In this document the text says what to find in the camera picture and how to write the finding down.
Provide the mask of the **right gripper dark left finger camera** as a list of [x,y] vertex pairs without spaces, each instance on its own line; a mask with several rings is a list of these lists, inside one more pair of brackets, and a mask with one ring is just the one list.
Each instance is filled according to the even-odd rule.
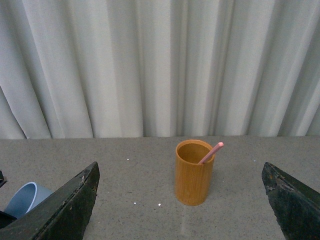
[[2,240],[81,240],[95,205],[100,179],[96,161],[34,209],[0,230]]

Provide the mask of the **right gripper dark right finger camera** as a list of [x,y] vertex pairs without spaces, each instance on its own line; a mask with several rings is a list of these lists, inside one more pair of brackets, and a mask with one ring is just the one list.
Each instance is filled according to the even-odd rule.
[[320,193],[266,162],[261,178],[269,204],[287,240],[320,238]]

